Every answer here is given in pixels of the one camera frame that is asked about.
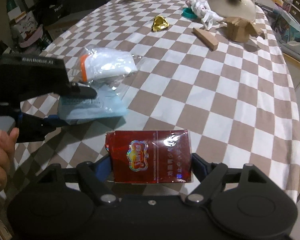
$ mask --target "blue tissue package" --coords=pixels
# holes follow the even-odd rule
[[[127,107],[109,86],[95,88],[95,99],[60,97],[58,116],[69,124],[89,122],[98,118],[124,116]]]

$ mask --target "cat-shaped container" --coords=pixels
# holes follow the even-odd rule
[[[241,17],[251,22],[256,19],[254,0],[208,0],[208,4],[221,17]]]

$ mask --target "gold foil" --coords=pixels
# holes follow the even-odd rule
[[[158,31],[162,31],[163,29],[168,28],[168,27],[169,27],[169,23],[162,16],[158,15],[154,18],[153,25],[152,25],[152,31],[158,32]]]

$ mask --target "table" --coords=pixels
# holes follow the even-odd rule
[[[230,42],[217,25],[211,33],[219,40],[210,51],[193,34],[202,27],[181,16],[186,0],[112,0],[94,10],[57,38],[42,53],[62,58],[69,79],[81,75],[75,63],[88,44],[130,51],[147,58],[123,101],[124,118],[99,119],[65,127],[44,143],[19,144],[16,171],[0,194],[0,206],[51,163],[63,168],[96,161],[107,152],[105,133],[111,130],[189,129],[192,151],[209,162],[232,168],[253,163],[297,199],[300,171],[300,123],[289,71],[271,27],[258,8],[256,23],[266,39],[246,44]],[[155,16],[171,24],[153,33]],[[28,114],[56,114],[54,94],[22,103]],[[114,192],[145,195],[190,193],[199,181],[171,185],[111,184]]]

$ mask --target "plastic bottle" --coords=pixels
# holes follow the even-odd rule
[[[283,0],[282,9],[286,12],[290,12],[293,0]]]

